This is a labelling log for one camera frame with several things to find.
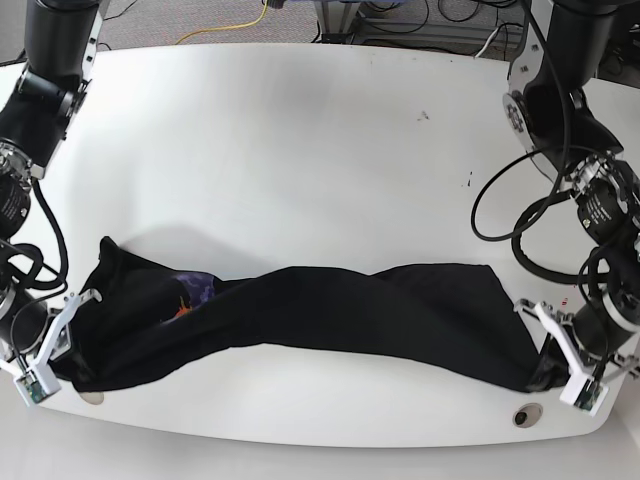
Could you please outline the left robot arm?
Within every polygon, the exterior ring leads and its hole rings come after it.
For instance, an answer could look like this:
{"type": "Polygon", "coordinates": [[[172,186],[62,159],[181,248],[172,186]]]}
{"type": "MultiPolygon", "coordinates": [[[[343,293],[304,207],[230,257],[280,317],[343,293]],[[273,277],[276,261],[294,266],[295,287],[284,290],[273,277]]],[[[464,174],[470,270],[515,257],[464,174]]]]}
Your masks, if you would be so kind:
{"type": "Polygon", "coordinates": [[[624,148],[592,113],[585,85],[605,52],[624,1],[524,1],[523,37],[511,60],[505,114],[525,158],[552,183],[513,230],[478,238],[509,241],[517,262],[544,280],[574,285],[585,305],[569,325],[580,359],[600,381],[616,350],[638,327],[639,179],[624,148]],[[522,236],[553,205],[573,200],[582,229],[596,246],[577,273],[531,260],[522,236]]]}

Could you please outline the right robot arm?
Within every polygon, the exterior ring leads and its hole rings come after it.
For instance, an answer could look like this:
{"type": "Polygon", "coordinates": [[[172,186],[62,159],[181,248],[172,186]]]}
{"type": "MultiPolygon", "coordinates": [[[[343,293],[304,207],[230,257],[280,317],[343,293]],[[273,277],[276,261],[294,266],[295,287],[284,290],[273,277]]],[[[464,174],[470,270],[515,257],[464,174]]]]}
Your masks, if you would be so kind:
{"type": "Polygon", "coordinates": [[[67,288],[67,246],[40,183],[86,98],[108,9],[106,1],[26,4],[24,66],[1,109],[1,339],[21,368],[49,324],[46,300],[67,288]],[[57,267],[36,245],[11,240],[33,202],[53,230],[57,267]]]}

